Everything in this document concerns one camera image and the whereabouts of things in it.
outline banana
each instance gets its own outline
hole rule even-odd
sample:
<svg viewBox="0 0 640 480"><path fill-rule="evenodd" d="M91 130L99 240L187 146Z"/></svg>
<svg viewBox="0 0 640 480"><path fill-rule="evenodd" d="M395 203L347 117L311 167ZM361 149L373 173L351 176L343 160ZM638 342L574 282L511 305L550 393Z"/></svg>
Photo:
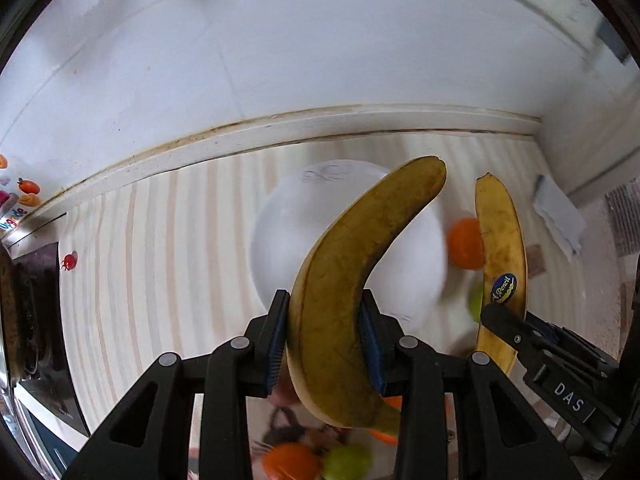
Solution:
<svg viewBox="0 0 640 480"><path fill-rule="evenodd" d="M342 213L300 268L289 302L289 370L302 403L328 424L398 435L399 411L369 383L357 308L373 267L446 176L436 156L393 171Z"/></svg>
<svg viewBox="0 0 640 480"><path fill-rule="evenodd" d="M524 318L527 312L527 259L522 231L513 201L504 184L487 173L476 181L476 216L484 246L484 291L482 306L492 300L494 283L506 273L515 276L498 283L494 295L506 299L505 306ZM516 351L498 336L480 326L476 350L485 352L509 375L516 359Z"/></svg>

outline orange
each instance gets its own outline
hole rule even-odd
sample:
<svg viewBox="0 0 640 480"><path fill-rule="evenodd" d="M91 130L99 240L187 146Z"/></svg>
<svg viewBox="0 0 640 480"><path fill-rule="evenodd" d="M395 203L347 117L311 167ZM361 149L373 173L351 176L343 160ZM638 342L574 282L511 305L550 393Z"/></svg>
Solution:
<svg viewBox="0 0 640 480"><path fill-rule="evenodd" d="M394 408L398 410L402 407L402 397L385 397L384 401L387 404L390 404ZM397 446L398 439L394 436L388 435L386 433L382 433L381 431L369 430L369 433L372 434L376 439L381 440L385 444L389 444L390 446Z"/></svg>
<svg viewBox="0 0 640 480"><path fill-rule="evenodd" d="M484 251L477 218L459 220L447 233L449 257L461 269L478 270L484 265Z"/></svg>
<svg viewBox="0 0 640 480"><path fill-rule="evenodd" d="M307 446L287 442L262 457L262 468L269 480L316 480L322 462Z"/></svg>

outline black stove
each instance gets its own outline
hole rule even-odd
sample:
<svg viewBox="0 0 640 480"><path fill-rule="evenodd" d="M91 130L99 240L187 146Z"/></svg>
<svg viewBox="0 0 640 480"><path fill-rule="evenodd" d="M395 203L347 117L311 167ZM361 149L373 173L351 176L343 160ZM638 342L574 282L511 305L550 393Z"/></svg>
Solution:
<svg viewBox="0 0 640 480"><path fill-rule="evenodd" d="M89 436L66 360L58 244L16 258L14 269L20 301L18 326L26 342L19 384L63 422Z"/></svg>

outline blue oval sticker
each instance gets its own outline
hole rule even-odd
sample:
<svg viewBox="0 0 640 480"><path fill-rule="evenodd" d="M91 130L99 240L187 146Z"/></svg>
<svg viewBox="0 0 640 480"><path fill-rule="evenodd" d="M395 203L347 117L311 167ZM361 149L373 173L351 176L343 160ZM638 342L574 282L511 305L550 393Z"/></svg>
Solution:
<svg viewBox="0 0 640 480"><path fill-rule="evenodd" d="M491 301L494 303L506 303L516 292L518 281L516 277L507 272L495 280L491 288Z"/></svg>

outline striped table surface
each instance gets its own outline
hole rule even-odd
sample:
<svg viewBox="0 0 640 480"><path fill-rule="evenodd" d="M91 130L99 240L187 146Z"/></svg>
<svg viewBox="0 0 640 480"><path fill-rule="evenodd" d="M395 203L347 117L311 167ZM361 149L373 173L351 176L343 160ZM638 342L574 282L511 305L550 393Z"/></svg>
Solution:
<svg viewBox="0 0 640 480"><path fill-rule="evenodd" d="M531 197L548 173L530 137L461 132L353 136L266 148L158 174L68 212L60 295L69 367L94 430L162 353L211 352L264 313L248 268L252 229L266 197L288 174L336 158L396 168L420 155L447 164L438 200L445 227L475 211L476 178L495 174L509 189L527 245L542 248L546 272L530 280L529 309L584 332L578 261L554 244ZM466 311L472 272L449 267L440 303L416 335L438 351L471 341Z"/></svg>

